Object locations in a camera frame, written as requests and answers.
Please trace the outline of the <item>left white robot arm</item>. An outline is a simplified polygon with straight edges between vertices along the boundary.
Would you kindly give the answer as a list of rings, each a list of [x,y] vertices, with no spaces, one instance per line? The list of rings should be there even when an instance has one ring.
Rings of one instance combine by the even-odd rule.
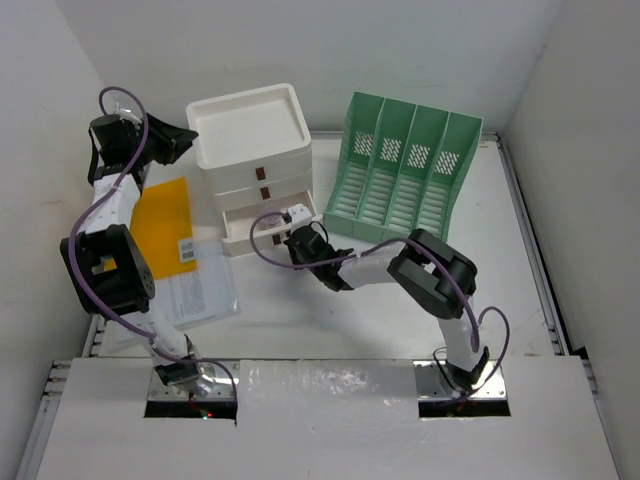
[[[144,341],[166,386],[182,389],[202,376],[195,348],[153,303],[152,272],[130,231],[148,165],[175,163],[198,134],[154,116],[147,122],[108,114],[88,128],[92,156],[88,181],[94,199],[60,252],[83,309],[112,320]]]

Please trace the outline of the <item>small clear round container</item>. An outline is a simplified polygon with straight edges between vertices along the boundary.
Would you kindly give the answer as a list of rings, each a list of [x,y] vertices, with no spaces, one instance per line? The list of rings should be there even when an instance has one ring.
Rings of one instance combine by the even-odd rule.
[[[267,211],[262,215],[258,227],[260,230],[278,228],[283,224],[283,213],[281,211]]]

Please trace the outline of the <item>clear plastic document sleeve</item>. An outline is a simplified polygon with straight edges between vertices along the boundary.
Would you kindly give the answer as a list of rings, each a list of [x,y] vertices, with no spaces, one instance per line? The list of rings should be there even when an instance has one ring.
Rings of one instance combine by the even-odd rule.
[[[197,268],[155,281],[151,309],[184,331],[239,312],[231,266],[220,240],[193,244]]]

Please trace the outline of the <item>yellow plastic folder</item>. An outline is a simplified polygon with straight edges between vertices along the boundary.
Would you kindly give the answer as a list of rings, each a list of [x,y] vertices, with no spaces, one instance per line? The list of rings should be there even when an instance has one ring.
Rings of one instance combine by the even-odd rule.
[[[154,280],[196,270],[186,178],[145,188],[134,208],[130,231]]]

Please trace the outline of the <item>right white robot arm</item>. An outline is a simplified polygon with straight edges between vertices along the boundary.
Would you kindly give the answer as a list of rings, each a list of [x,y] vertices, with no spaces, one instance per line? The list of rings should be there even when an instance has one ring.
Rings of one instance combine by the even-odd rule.
[[[403,247],[395,252],[390,246],[397,241]],[[399,285],[438,320],[451,386],[469,392],[478,382],[489,351],[480,341],[479,319],[471,307],[477,267],[460,252],[424,229],[360,254],[334,248],[310,226],[296,229],[285,245],[294,266],[306,268],[332,291]]]

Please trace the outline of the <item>white drawer cabinet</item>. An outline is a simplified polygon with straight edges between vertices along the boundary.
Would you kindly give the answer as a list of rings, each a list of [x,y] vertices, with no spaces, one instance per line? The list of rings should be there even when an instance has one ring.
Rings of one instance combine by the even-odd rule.
[[[226,211],[304,191],[313,198],[312,140],[292,85],[195,101],[186,115],[199,133],[196,162],[222,225]],[[263,181],[256,178],[259,167]],[[270,199],[262,199],[262,187]]]

